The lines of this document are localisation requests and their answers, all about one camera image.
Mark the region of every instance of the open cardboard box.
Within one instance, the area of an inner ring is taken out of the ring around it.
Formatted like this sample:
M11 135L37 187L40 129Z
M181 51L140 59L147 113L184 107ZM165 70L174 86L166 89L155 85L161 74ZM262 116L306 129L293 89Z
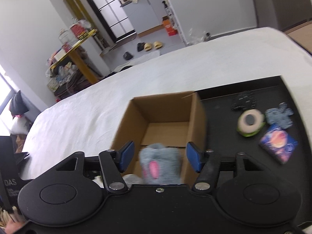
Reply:
M160 94L130 100L111 148L120 149L127 141L133 141L135 154L123 175L132 173L140 177L141 149L154 143L179 148L183 159L181 180L191 186L198 174L188 162L185 147L192 141L204 150L205 138L205 111L197 93Z

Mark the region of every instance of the black tray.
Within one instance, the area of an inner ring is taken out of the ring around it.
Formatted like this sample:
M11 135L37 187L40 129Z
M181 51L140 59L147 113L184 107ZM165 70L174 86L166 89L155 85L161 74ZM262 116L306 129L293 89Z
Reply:
M243 111L232 111L230 107L235 96L246 90L254 93L257 100L256 109L263 114L269 108L278 107L281 102L286 102L288 107L293 110L294 114L290 116L293 125L286 131L298 141L298 146L286 164L279 164L258 145L259 140L269 128L268 124L257 135L252 137L243 137L236 131L238 118ZM282 78L275 76L197 92L206 110L207 149L213 149L228 157L235 156L236 152L246 152L265 164L276 175L292 182L302 194L303 201L295 219L295 224L311 221L311 148L297 107ZM221 173L219 183L223 183L230 178L232 178L232 173L224 173L223 175Z

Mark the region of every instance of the kitchen cabinet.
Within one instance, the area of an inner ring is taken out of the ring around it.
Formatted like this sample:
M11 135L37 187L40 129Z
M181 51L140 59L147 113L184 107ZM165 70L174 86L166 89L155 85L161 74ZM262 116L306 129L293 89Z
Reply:
M137 34L162 24L162 18L167 15L162 1L138 0L138 3L123 6Z
M159 25L161 25L163 22L163 17L167 16L165 8L163 7L162 3L163 0L148 0L148 1L156 14L156 17L159 21Z

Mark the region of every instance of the screw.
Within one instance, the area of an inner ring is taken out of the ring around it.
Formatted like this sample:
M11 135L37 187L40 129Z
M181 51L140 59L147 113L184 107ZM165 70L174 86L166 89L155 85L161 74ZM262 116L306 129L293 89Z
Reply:
M210 188L210 184L206 183L206 182L199 182L197 184L195 184L195 188L197 190L208 190Z
M121 182L113 182L110 184L110 189L121 190L124 188L124 184Z
M164 192L164 191L165 191L165 189L163 189L163 188L161 188L161 187L159 187L159 188L156 189L156 192Z

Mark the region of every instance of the bed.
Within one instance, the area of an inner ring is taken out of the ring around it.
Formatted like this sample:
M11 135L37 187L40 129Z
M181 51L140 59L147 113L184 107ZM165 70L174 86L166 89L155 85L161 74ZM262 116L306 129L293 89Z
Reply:
M154 58L56 103L34 122L21 175L33 179L76 151L109 149L128 101L282 75L312 139L312 57L271 28L253 29Z

